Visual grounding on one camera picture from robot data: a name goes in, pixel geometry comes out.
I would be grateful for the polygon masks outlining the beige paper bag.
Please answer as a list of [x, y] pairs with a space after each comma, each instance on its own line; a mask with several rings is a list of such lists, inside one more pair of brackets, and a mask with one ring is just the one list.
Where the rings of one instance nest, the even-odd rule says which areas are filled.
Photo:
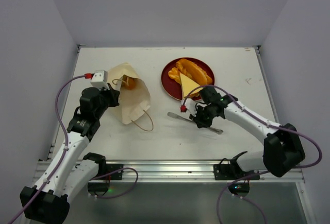
[[[125, 88], [127, 77], [135, 79], [136, 87], [133, 90]], [[119, 64], [108, 71], [108, 83], [120, 92], [119, 106], [113, 109], [113, 115], [124, 125], [134, 124], [143, 131], [153, 131], [154, 122], [147, 112], [151, 107], [151, 95], [136, 70], [127, 62]], [[137, 123], [143, 115], [149, 118], [151, 128], [144, 128]]]

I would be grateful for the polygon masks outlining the fake hot dog bun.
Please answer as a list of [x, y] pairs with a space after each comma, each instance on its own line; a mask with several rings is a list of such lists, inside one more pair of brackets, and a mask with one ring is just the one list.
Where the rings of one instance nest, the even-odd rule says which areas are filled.
[[180, 59], [178, 62], [181, 63], [184, 69], [186, 70], [185, 75], [191, 76], [191, 79], [194, 80], [194, 74], [196, 73], [194, 63], [184, 58]]

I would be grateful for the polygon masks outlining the small round fake bun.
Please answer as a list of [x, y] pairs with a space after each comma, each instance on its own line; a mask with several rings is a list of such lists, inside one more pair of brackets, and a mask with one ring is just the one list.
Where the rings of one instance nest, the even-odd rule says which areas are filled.
[[136, 82], [134, 78], [127, 77], [125, 82], [125, 88], [127, 90], [133, 90], [136, 87]]

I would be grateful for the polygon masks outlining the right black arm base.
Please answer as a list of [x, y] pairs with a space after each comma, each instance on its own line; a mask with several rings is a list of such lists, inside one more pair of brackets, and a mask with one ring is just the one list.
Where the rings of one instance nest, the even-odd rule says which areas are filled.
[[[223, 158], [219, 163], [213, 165], [213, 174], [215, 180], [237, 180], [239, 178], [255, 174], [254, 170], [245, 171], [242, 170], [237, 160], [247, 151], [243, 151], [231, 159]], [[235, 183], [228, 187], [228, 190], [239, 197], [245, 197], [250, 192], [250, 180], [259, 180], [260, 176], [254, 176], [249, 179], [245, 179], [241, 183]]]

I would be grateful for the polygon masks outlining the braided fake bread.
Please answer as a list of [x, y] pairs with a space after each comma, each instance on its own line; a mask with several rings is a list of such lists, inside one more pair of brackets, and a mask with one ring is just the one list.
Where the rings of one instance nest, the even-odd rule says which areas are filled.
[[197, 64], [194, 64], [196, 73], [194, 74], [194, 80], [199, 85], [212, 84], [212, 78], [207, 74], [205, 70], [199, 67]]
[[186, 70], [182, 66], [181, 63], [177, 62], [176, 66], [173, 67], [171, 70], [168, 71], [168, 76], [175, 80], [177, 83], [181, 84], [180, 74], [185, 74]]

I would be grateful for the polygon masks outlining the fake sandwich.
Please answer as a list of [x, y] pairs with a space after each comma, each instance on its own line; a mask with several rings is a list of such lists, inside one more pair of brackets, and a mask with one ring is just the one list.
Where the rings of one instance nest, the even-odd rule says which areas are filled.
[[186, 97], [192, 98], [193, 100], [200, 100], [200, 90], [201, 88], [194, 91], [195, 88], [199, 87], [200, 85], [190, 79], [188, 76], [180, 73], [180, 86], [181, 86], [181, 93], [182, 93], [182, 100]]

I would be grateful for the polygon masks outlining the metal tongs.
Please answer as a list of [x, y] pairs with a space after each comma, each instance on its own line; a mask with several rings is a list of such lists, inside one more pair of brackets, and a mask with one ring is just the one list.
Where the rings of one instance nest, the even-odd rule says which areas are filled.
[[[175, 114], [173, 112], [168, 112], [167, 113], [167, 116], [168, 117], [171, 117], [171, 118], [174, 118], [174, 119], [179, 119], [179, 120], [183, 120], [183, 121], [186, 121], [186, 122], [189, 122], [189, 123], [193, 123], [194, 125], [196, 125], [196, 123], [188, 118], [184, 118], [178, 114]], [[222, 134], [223, 133], [223, 130], [221, 129], [217, 129], [217, 128], [213, 128], [213, 127], [204, 127], [204, 129], [208, 129], [209, 131], [212, 131], [218, 135]]]

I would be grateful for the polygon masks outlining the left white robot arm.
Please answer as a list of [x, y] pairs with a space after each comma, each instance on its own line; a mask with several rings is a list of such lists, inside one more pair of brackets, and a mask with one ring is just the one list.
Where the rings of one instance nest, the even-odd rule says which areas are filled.
[[109, 83], [92, 84], [82, 91], [79, 107], [65, 128], [64, 141], [48, 169], [33, 187], [24, 187], [20, 200], [26, 218], [42, 223], [63, 223], [70, 204], [64, 185], [83, 150], [100, 127], [109, 107], [119, 105], [118, 90]]

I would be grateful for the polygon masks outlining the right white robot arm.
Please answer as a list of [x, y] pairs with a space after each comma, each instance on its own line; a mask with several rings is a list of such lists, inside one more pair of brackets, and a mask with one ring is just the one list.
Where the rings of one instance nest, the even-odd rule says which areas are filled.
[[263, 146], [262, 151], [243, 151], [234, 156], [226, 165], [220, 166], [222, 171], [229, 171], [236, 179], [255, 170], [267, 170], [276, 177], [282, 177], [305, 159], [301, 140], [292, 124], [281, 125], [262, 117], [235, 96], [229, 93], [222, 96], [217, 86], [204, 85], [197, 90], [203, 104], [195, 104], [185, 97], [180, 110], [189, 111], [189, 118], [198, 128], [209, 128], [214, 118], [221, 117], [243, 128]]

